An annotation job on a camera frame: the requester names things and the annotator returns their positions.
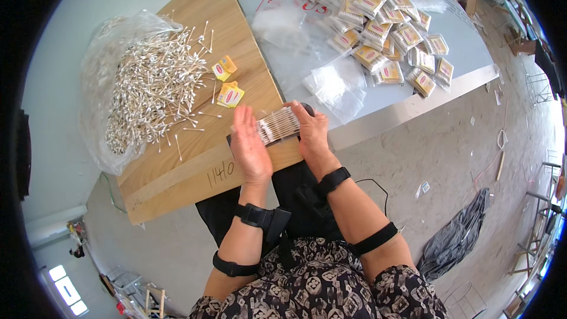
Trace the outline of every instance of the bundle of cotton swabs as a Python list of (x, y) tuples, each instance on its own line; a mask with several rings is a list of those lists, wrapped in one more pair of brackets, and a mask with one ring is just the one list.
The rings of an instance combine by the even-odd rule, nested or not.
[[(167, 132), (176, 123), (189, 121), (196, 127), (195, 92), (206, 88), (203, 79), (216, 79), (203, 76), (211, 72), (202, 56), (212, 52), (213, 31), (208, 47), (206, 25), (202, 35), (194, 31), (186, 27), (178, 34), (154, 35), (124, 53), (106, 131), (113, 153), (122, 155), (130, 145), (139, 150), (145, 143), (169, 140)], [(197, 47), (194, 53), (190, 53), (192, 42)]]

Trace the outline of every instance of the woman's right hand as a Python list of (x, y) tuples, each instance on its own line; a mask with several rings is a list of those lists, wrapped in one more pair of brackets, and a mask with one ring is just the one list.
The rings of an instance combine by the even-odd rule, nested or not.
[(315, 117), (311, 117), (305, 108), (297, 101), (286, 103), (299, 120), (299, 152), (307, 162), (311, 172), (318, 181), (322, 177), (341, 167), (341, 164), (329, 150), (327, 143), (327, 128), (329, 120), (327, 116), (316, 111)]

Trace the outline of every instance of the woman's left hand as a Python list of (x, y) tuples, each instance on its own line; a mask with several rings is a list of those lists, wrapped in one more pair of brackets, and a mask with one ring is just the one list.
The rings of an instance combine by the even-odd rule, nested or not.
[(250, 106), (234, 109), (230, 148), (245, 174), (245, 183), (267, 187), (273, 174), (272, 160), (256, 129), (256, 118)]

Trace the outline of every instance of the wooden table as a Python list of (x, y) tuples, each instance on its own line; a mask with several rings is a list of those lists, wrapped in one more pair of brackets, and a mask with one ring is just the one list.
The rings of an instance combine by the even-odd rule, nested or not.
[[(281, 108), (280, 94), (237, 0), (171, 0), (158, 14), (173, 14), (176, 22), (196, 26), (199, 33), (208, 20), (207, 30), (214, 29), (213, 52), (203, 57), (208, 65), (212, 67), (224, 55), (229, 55), (238, 70), (227, 82), (236, 80), (238, 87), (245, 91), (240, 103), (264, 113)], [(207, 32), (204, 43), (208, 44), (209, 39)], [(145, 153), (132, 161), (117, 178), (132, 224), (151, 220), (243, 184), (242, 172), (234, 162), (226, 140), (234, 110), (212, 105), (213, 84), (209, 82), (213, 81), (204, 82), (207, 88), (198, 91), (193, 111), (220, 114), (222, 118), (199, 117), (198, 127), (204, 128), (204, 132), (184, 131), (183, 127), (192, 128), (188, 122), (175, 124), (168, 133), (170, 147), (166, 139), (160, 141), (161, 152), (158, 152), (157, 143), (149, 144)], [(268, 152), (274, 171), (301, 160), (297, 139), (274, 145)]]

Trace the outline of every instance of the concrete floor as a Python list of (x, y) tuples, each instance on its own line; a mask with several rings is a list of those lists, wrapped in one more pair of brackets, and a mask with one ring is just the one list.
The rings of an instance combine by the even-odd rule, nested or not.
[[(564, 129), (559, 103), (530, 103), (525, 74), (541, 72), (534, 56), (514, 57), (508, 47), (499, 49), (503, 38), (494, 27), (506, 19), (482, 1), (478, 11), (487, 12), (481, 18), (496, 43), (481, 35), (502, 70), (502, 81), (493, 81), (489, 92), (480, 87), (336, 154), (355, 180), (374, 178), (388, 191), (388, 217), (398, 228), (406, 226), (403, 236), (416, 263), (429, 238), (472, 201), (476, 194), (472, 176), (476, 178), (496, 158), (478, 178), (478, 189), (488, 187), (494, 194), (478, 242), (471, 254), (434, 285), (444, 300), (450, 290), (472, 281), (488, 305), (485, 318), (498, 318), (525, 279), (522, 274), (507, 274), (514, 266), (516, 244), (525, 242), (535, 215), (534, 199), (524, 195), (528, 189), (545, 192), (550, 175), (541, 164), (547, 159), (547, 149), (563, 151)], [(498, 84), (505, 96), (500, 106), (493, 92)], [(476, 119), (474, 126), (471, 116)], [(504, 124), (509, 141), (502, 176), (496, 182), (500, 162), (496, 138)], [(116, 181), (110, 181), (116, 203), (122, 206)], [(423, 181), (431, 189), (416, 199)], [(385, 195), (378, 187), (372, 182), (360, 186), (383, 208)], [(273, 192), (268, 204), (277, 205)], [(142, 229), (114, 209), (103, 180), (93, 189), (87, 207), (84, 221), (89, 250), (100, 270), (108, 272), (122, 265), (139, 273), (166, 289), (172, 309), (188, 314), (202, 294), (216, 251), (195, 206), (146, 222)]]

